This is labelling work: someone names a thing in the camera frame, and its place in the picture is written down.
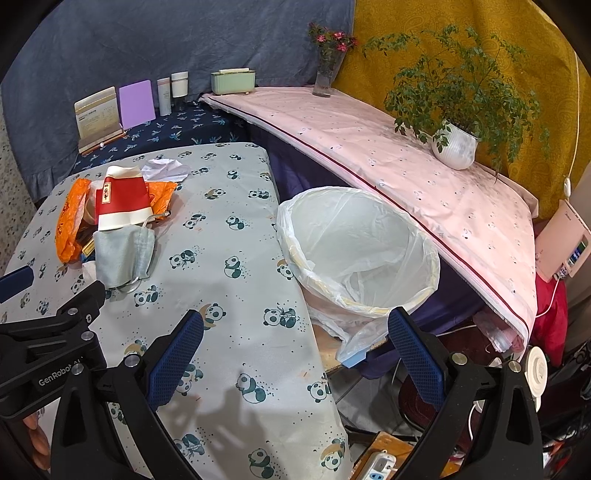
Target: face mask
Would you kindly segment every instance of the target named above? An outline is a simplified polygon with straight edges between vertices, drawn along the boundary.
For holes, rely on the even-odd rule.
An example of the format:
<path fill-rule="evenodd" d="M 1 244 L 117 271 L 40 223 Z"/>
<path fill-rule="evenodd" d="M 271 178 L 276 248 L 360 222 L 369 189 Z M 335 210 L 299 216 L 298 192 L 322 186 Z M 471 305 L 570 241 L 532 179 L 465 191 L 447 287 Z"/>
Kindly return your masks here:
<path fill-rule="evenodd" d="M 148 278 L 148 268 L 152 261 L 155 234 L 146 227 L 152 215 L 142 226 L 126 225 L 116 230 L 97 231 L 93 235 L 96 253 L 96 279 L 105 288 L 126 286 L 132 290 L 139 281 Z"/>

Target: white flower pot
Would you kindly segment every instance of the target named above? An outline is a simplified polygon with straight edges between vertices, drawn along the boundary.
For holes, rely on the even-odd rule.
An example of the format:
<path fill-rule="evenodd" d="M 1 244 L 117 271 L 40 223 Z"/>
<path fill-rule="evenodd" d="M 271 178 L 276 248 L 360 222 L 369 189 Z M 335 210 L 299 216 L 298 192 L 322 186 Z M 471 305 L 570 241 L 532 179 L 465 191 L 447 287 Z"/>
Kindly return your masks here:
<path fill-rule="evenodd" d="M 447 146 L 439 153 L 437 143 L 432 141 L 431 149 L 441 163 L 454 170 L 464 170 L 474 163 L 478 139 L 455 125 L 448 123 L 447 126 L 451 129 L 451 132 L 445 132 Z"/>

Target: white round object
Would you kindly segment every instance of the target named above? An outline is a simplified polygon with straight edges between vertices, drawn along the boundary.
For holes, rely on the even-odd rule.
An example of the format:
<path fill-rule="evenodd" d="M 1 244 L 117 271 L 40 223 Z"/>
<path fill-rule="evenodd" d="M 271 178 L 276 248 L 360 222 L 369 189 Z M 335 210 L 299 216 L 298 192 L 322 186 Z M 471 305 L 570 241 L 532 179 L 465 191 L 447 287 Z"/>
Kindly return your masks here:
<path fill-rule="evenodd" d="M 189 91 L 189 73 L 178 72 L 170 76 L 171 86 L 173 88 L 173 98 L 184 97 Z"/>
<path fill-rule="evenodd" d="M 443 147 L 440 152 L 437 149 L 437 143 L 432 141 L 431 149 L 441 163 L 454 170 L 464 170 L 474 163 L 478 139 L 455 125 L 448 123 L 446 126 L 451 130 L 445 132 L 447 146 Z"/>
<path fill-rule="evenodd" d="M 534 397 L 541 397 L 548 381 L 548 364 L 540 347 L 533 347 L 525 354 L 525 377 Z"/>

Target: flower vase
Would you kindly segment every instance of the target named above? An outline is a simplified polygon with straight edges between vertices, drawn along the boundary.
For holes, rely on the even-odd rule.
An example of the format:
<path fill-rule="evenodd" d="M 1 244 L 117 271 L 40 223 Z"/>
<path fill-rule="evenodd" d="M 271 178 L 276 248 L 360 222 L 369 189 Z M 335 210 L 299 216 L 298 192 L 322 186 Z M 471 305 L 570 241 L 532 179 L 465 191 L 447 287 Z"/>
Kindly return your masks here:
<path fill-rule="evenodd" d="M 320 49 L 318 73 L 312 93 L 319 97 L 329 97 L 332 93 L 332 83 L 339 72 L 340 65 L 345 58 L 345 51 Z"/>

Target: crumpled paper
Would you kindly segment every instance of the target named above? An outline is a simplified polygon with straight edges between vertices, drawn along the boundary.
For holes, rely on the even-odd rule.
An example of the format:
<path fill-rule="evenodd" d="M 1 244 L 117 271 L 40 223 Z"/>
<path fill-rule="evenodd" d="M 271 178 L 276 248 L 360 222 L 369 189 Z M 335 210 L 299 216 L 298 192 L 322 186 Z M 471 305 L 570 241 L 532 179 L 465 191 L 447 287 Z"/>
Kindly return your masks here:
<path fill-rule="evenodd" d="M 178 160 L 158 158 L 148 160 L 141 171 L 145 181 L 180 182 L 189 176 L 191 169 Z"/>

